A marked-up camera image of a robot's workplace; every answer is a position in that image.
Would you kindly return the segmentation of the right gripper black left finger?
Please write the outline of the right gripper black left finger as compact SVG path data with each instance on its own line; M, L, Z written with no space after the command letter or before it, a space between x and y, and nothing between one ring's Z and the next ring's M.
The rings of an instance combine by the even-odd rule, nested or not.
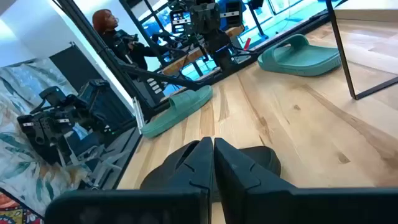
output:
M45 211L51 224L210 223L213 142L199 141L156 190L74 190Z

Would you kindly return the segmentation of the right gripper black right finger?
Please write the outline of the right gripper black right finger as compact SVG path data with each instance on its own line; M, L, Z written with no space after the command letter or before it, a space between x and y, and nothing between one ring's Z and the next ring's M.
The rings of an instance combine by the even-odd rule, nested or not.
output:
M215 174L227 223L397 223L397 188L298 188L222 138Z

